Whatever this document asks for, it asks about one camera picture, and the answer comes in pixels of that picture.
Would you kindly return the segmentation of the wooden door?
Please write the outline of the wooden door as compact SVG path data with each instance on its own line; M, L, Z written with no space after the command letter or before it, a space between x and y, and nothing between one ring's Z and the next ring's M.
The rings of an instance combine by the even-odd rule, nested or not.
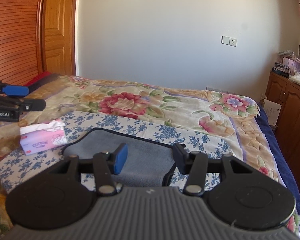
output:
M43 0L42 59L45 71L75 75L76 0Z

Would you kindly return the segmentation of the white paper beside cabinet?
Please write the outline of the white paper beside cabinet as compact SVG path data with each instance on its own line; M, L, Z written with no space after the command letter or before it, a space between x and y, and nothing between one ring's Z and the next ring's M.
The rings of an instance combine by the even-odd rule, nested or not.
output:
M268 118L269 126L276 126L281 111L281 105L267 99L263 99L262 107Z

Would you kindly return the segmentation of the wooden slatted headboard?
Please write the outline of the wooden slatted headboard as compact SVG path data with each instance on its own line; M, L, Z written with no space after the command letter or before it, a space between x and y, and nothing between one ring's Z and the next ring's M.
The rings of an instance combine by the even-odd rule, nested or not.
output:
M0 80L24 85L43 72L43 0L0 0Z

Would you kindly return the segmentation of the dark blue bed sheet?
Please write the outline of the dark blue bed sheet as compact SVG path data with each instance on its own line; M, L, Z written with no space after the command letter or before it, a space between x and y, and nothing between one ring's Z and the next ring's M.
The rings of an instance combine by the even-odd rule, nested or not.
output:
M279 171L279 174L286 185L286 187L292 192L296 199L296 211L298 212L298 215L300 216L300 192L297 186L297 183L295 181L295 178L280 150L280 147L278 145L277 139L275 138L275 134L272 131L271 127L268 124L268 117L262 108L262 106L257 103L257 106L259 107L259 115L255 118L257 124L259 125L261 131L266 137L266 140L269 144L269 148L275 158L275 162L277 164L277 169Z

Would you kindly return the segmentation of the white wall socket switch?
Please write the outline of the white wall socket switch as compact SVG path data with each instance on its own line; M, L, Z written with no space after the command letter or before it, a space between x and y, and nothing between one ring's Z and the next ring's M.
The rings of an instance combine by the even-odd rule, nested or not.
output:
M222 36L221 43L224 45L229 45L232 47L237 46L237 40L235 38L227 37L227 36Z

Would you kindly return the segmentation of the pink cotton tissue pack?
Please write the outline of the pink cotton tissue pack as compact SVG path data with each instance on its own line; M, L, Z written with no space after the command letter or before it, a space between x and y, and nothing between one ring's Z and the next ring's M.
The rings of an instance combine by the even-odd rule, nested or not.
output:
M65 123L61 119L20 128L20 145L25 155L66 145Z

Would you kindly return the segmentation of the blue floral white cloth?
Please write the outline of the blue floral white cloth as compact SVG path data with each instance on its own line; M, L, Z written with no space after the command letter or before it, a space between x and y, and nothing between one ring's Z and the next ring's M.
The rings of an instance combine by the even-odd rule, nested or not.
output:
M182 189L187 176L175 166L175 143L183 144L187 152L202 152L212 159L233 154L222 138L152 122L80 111L72 111L61 120L67 145L58 143L55 148L32 155L18 148L0 162L0 183L6 192L66 156L76 154L90 159L94 153L114 152L120 144L127 145L128 154L122 171L113 180L124 186L166 184Z

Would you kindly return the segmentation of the brown wooden cabinet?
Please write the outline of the brown wooden cabinet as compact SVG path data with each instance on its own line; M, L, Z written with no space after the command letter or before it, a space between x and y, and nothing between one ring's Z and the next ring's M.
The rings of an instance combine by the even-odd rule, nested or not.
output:
M295 179L300 183L300 85L270 72L266 98L281 105L275 137Z

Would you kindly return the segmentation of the black book on cabinet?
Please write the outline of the black book on cabinet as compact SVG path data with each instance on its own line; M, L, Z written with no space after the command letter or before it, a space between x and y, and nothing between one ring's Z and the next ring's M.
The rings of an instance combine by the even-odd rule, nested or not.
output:
M273 67L272 68L272 72L280 75L280 76L283 76L285 78L289 78L289 70L286 69L286 68L281 68L281 67Z

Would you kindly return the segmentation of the floral beige bed blanket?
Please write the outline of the floral beige bed blanket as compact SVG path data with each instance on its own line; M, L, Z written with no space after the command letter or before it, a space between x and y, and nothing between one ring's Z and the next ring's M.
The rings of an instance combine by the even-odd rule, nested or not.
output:
M17 123L0 122L0 162L20 148L21 127L80 111L152 122L222 138L237 158L285 185L255 119L260 109L257 102L247 96L58 74L37 77L28 87L29 97L44 99L46 108L23 115ZM0 193L6 193L1 183ZM299 223L300 216L296 211L288 228L300 237L296 229Z

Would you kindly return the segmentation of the purple and grey towel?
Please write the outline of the purple and grey towel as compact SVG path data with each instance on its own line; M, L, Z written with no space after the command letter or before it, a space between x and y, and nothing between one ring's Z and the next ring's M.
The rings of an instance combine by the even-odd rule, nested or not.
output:
M114 152L121 143L128 145L128 157L121 173L112 175L116 183L136 187L170 185L176 168L171 145L95 128L65 146L62 155L90 159L99 152Z

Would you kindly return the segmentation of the pink box on cabinet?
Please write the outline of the pink box on cabinet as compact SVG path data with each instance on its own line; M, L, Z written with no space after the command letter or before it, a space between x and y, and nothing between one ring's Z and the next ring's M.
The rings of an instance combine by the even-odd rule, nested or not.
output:
M282 64L288 67L291 73L300 72L300 63L297 61L284 57Z

